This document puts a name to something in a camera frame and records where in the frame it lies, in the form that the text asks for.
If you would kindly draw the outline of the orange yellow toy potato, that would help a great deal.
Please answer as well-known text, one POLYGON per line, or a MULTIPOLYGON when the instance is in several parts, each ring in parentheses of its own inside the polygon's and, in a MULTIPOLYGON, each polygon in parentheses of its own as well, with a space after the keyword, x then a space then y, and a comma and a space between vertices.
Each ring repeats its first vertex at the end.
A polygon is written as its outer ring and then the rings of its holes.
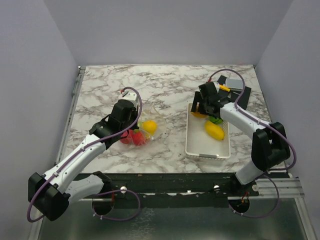
POLYGON ((196 110, 195 110, 195 112, 190 112, 194 117, 196 117, 196 118, 200 118, 200 119, 205 119, 205 118, 207 118, 207 115, 205 115, 205 114, 202 114, 202 113, 200 113, 199 111, 198 111, 198 106, 196 107, 196 110))

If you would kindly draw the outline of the dark green toy melon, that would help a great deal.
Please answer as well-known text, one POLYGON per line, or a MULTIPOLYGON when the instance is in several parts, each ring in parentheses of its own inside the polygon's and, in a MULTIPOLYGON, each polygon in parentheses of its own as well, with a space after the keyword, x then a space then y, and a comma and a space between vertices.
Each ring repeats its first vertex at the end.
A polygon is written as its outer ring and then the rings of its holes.
POLYGON ((216 125, 219 125, 223 122, 221 118, 214 117, 214 116, 209 116, 209 121, 216 125))

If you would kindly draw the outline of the red toy apple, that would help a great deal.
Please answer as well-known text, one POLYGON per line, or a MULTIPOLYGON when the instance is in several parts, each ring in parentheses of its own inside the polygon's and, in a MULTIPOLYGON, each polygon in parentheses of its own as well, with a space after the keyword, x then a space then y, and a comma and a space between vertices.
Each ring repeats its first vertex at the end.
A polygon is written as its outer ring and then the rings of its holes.
POLYGON ((120 137, 120 142, 125 145, 131 144, 133 142, 133 134, 134 131, 132 129, 125 131, 120 137))

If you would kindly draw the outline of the yellow toy lemon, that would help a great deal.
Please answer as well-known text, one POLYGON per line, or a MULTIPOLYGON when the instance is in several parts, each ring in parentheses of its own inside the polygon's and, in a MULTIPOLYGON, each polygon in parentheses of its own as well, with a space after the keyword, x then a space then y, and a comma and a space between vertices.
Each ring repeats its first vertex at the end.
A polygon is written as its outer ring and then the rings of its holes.
POLYGON ((158 125, 153 120, 144 121, 142 123, 142 128, 149 134, 154 135, 157 131, 158 125))

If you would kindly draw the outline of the small red toy fruit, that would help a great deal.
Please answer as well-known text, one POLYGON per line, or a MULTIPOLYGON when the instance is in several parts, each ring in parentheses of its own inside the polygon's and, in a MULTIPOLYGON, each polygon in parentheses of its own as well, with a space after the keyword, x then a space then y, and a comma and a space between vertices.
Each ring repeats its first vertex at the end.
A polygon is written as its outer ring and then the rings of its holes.
POLYGON ((146 144, 145 136, 139 131, 132 135, 132 142, 135 146, 143 146, 146 144))

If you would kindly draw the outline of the clear zip top bag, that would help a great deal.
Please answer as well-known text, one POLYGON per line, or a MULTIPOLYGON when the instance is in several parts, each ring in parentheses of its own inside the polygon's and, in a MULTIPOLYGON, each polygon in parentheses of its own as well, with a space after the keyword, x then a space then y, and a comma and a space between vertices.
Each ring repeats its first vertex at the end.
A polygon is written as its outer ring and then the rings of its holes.
POLYGON ((137 129, 124 132, 120 145, 128 148, 144 147, 158 139, 167 130, 165 118, 153 103, 145 103, 137 122, 137 129))

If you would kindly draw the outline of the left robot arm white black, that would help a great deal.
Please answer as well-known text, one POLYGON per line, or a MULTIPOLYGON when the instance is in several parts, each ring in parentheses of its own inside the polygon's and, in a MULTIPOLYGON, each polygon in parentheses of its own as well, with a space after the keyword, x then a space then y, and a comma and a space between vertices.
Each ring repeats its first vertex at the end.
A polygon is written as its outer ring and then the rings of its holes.
POLYGON ((70 204, 89 196, 112 196, 127 189, 113 188, 110 178, 100 171, 76 180, 78 174, 96 157, 108 150, 138 127, 142 113, 142 100, 125 96, 118 100, 109 115, 95 123, 89 133, 60 163, 43 174, 35 172, 28 179, 28 208, 26 218, 30 223, 43 217, 55 221, 70 204))

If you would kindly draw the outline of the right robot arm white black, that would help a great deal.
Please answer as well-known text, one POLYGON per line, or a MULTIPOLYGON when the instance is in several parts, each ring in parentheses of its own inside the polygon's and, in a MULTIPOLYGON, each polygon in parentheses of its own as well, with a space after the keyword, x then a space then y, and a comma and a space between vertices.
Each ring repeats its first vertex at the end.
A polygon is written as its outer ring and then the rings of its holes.
POLYGON ((218 85, 206 82, 198 86, 191 111, 221 118, 245 133, 252 141, 251 160, 234 174, 229 189, 240 196, 248 189, 248 184, 263 175, 272 167, 291 156, 284 126, 256 118, 227 96, 219 95, 218 85))

